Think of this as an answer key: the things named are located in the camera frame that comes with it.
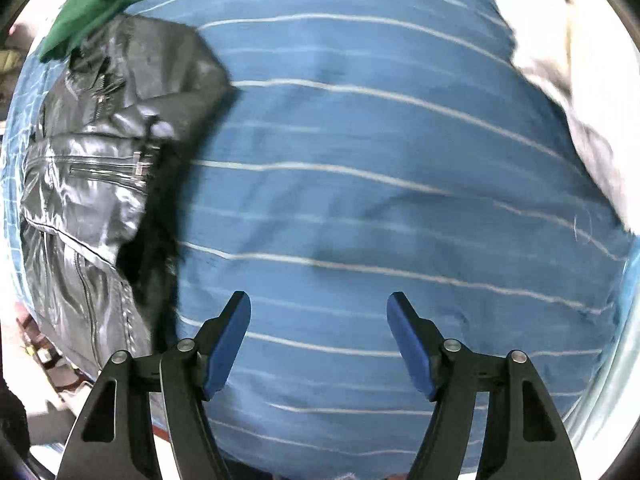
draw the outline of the bedsheet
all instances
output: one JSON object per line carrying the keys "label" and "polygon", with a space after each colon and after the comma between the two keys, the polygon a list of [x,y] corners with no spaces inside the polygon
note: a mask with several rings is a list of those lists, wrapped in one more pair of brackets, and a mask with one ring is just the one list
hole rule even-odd
{"label": "bedsheet", "polygon": [[[147,0],[129,12],[198,28],[241,93],[178,204],[180,336],[233,290],[254,306],[207,405],[224,452],[294,480],[407,471],[432,407],[386,325],[395,290],[476,351],[526,351],[570,410],[616,338],[633,237],[562,111],[511,67],[492,0]],[[1,173],[30,308],[21,163],[62,70],[37,54]],[[484,416],[479,396],[464,472]]]}

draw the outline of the leather jacket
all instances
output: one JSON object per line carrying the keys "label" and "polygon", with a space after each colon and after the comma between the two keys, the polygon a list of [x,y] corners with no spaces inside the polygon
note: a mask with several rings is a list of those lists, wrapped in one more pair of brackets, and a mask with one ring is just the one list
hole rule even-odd
{"label": "leather jacket", "polygon": [[193,29],[121,14],[44,99],[24,162],[26,277],[40,330],[93,377],[172,336],[171,204],[231,95]]}

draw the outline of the blue fabric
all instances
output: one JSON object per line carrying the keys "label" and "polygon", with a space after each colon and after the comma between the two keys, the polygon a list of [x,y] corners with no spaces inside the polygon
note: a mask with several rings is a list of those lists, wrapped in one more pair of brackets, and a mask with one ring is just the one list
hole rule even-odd
{"label": "blue fabric", "polygon": [[[586,174],[562,112],[509,64],[492,0],[147,0],[197,27],[240,98],[183,198],[178,331],[252,300],[220,447],[291,479],[408,470],[433,407],[385,320],[405,292],[445,337],[528,352],[561,413],[620,321],[633,238]],[[2,172],[18,290],[20,166],[62,68],[31,56]],[[478,464],[479,397],[465,469]]]}

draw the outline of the white cloth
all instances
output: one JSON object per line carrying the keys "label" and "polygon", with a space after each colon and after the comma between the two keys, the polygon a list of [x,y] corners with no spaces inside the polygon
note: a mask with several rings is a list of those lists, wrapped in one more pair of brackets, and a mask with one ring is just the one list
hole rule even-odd
{"label": "white cloth", "polygon": [[622,22],[606,0],[495,1],[514,67],[564,108],[592,179],[640,234],[640,65]]}

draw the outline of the green fabric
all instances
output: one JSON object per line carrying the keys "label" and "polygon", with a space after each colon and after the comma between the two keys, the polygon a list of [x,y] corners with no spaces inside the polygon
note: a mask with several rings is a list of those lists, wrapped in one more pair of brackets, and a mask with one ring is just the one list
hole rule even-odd
{"label": "green fabric", "polygon": [[63,59],[117,13],[140,0],[66,0],[43,41],[40,61]]}

